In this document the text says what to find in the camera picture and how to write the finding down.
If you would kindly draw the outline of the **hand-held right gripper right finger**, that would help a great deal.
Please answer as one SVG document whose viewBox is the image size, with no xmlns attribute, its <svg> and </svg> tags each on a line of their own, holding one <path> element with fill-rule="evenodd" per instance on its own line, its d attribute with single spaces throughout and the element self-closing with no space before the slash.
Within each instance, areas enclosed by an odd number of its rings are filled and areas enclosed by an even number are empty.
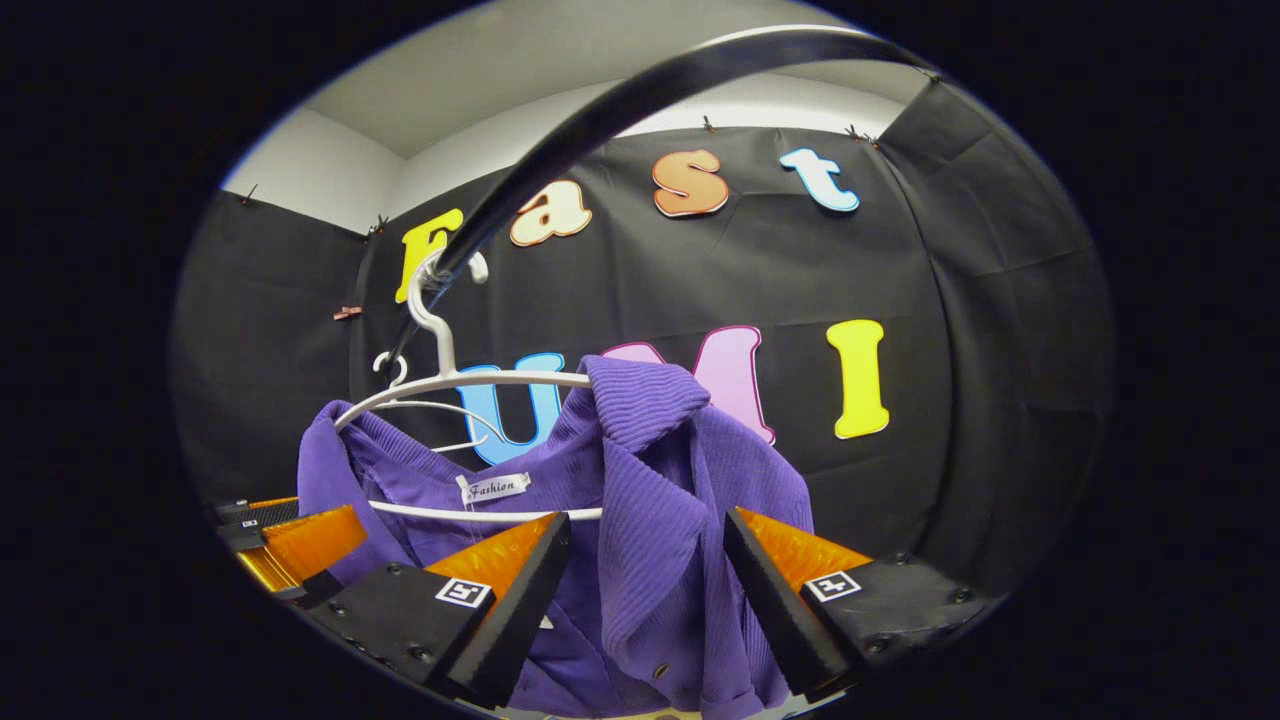
<svg viewBox="0 0 1280 720">
<path fill-rule="evenodd" d="M 812 703 L 933 664 L 996 598 L 897 552 L 869 557 L 744 507 L 724 552 L 785 680 Z"/>
</svg>

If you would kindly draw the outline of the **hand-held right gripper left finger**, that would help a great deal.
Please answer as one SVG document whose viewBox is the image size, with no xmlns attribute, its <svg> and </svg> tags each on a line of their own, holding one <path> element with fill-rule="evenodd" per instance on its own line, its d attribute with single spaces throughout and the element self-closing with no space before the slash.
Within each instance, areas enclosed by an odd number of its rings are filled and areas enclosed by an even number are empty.
<svg viewBox="0 0 1280 720">
<path fill-rule="evenodd" d="M 301 614 L 448 701 L 506 706 L 564 573 L 567 512 L 503 530 L 430 568 L 387 562 Z"/>
</svg>

